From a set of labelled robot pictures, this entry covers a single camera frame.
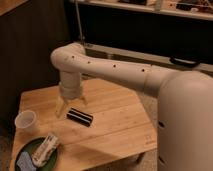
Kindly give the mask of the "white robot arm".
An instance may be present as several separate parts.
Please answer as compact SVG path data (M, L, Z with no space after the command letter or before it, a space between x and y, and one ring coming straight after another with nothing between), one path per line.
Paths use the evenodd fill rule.
M82 94L83 73L157 99L158 171L213 171L213 77L90 57L79 43L56 48L50 58L66 99Z

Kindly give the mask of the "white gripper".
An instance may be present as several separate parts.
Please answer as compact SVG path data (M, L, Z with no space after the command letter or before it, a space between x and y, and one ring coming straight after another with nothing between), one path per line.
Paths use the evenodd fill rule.
M62 115L63 111L68 106L68 100L79 98L84 105L87 105L87 100L86 97L82 95L81 87L66 88L63 85L59 85L59 92L62 97L59 96L56 102L55 115L57 118Z

